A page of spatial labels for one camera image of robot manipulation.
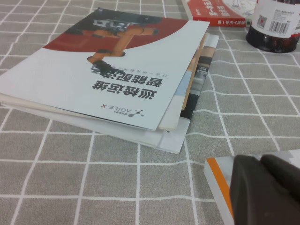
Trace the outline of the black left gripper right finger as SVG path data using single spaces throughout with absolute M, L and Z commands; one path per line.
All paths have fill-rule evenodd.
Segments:
M 300 200 L 300 169 L 271 154 L 263 155 L 260 162 L 296 201 Z

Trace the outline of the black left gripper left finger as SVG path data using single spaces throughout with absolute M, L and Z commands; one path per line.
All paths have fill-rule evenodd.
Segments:
M 296 201 L 253 156 L 234 158 L 230 200 L 236 225 L 298 225 Z

